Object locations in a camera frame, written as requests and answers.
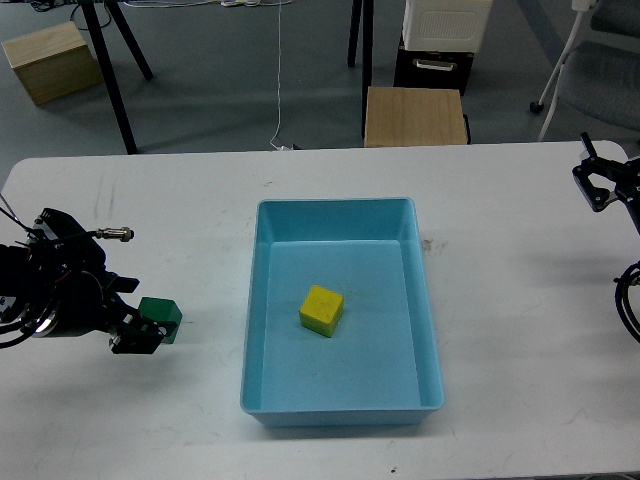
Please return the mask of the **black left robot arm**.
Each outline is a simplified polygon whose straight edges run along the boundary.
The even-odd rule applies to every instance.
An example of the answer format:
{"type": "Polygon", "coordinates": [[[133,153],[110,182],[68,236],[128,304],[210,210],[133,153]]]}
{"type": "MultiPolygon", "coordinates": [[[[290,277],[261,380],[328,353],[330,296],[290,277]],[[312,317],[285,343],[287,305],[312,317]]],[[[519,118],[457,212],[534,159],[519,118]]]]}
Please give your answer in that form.
{"type": "Polygon", "coordinates": [[[169,299],[144,297],[138,307],[122,295],[136,278],[106,268],[100,240],[128,242],[128,227],[84,229],[66,212],[45,208],[27,238],[1,248],[1,346],[30,338],[109,335],[115,354],[152,354],[174,342],[182,320],[169,299]]]}

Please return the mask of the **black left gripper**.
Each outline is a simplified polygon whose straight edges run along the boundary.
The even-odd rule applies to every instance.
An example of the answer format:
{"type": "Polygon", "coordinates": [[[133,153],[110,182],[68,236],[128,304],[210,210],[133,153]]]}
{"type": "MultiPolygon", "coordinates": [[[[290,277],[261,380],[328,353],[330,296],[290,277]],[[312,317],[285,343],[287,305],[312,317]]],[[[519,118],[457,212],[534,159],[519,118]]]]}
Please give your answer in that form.
{"type": "Polygon", "coordinates": [[[36,338],[79,337],[93,331],[113,333],[109,345],[114,354],[153,354],[168,343],[178,322],[156,322],[148,317],[127,314],[117,293],[133,293],[140,280],[115,272],[105,275],[83,271],[61,284],[36,338]]]}

